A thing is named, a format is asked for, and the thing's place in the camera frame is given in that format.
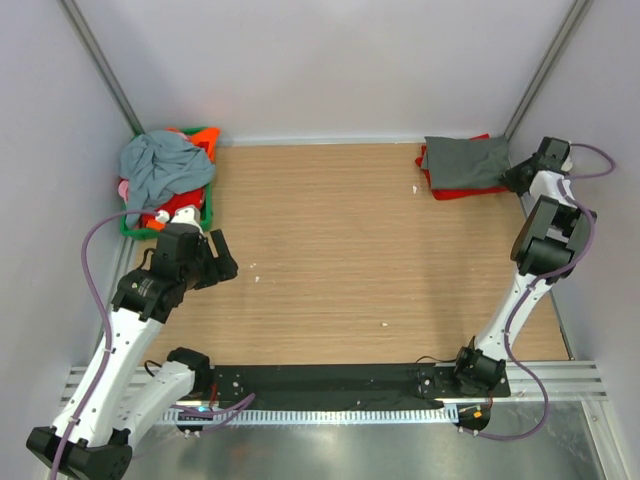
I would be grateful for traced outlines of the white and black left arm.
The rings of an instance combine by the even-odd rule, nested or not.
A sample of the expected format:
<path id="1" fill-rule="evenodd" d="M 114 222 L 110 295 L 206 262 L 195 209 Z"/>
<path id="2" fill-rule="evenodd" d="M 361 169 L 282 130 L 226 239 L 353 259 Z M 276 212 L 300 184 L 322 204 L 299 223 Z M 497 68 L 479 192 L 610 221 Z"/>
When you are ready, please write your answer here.
<path id="1" fill-rule="evenodd" d="M 194 225 L 168 225 L 149 257 L 119 280 L 103 338 L 65 408 L 27 438 L 27 449 L 52 478 L 122 478 L 136 444 L 166 410 L 185 396 L 199 400 L 211 390 L 209 357 L 179 347 L 145 387 L 123 400 L 145 351 L 185 294 L 238 274 L 221 230 L 205 234 Z"/>

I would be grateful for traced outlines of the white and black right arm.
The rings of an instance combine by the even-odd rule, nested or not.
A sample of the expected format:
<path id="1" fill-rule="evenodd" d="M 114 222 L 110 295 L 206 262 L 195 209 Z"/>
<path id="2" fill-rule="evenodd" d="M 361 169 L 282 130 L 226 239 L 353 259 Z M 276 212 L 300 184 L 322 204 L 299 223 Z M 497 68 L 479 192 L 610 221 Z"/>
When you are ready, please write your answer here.
<path id="1" fill-rule="evenodd" d="M 509 191 L 535 200 L 511 250 L 515 264 L 510 289 L 485 329 L 460 349 L 450 372 L 464 396 L 484 396 L 506 381 L 513 343 L 536 304 L 568 277 L 591 247 L 597 214 L 580 204 L 571 187 L 573 143 L 542 139 L 526 161 L 507 170 Z"/>

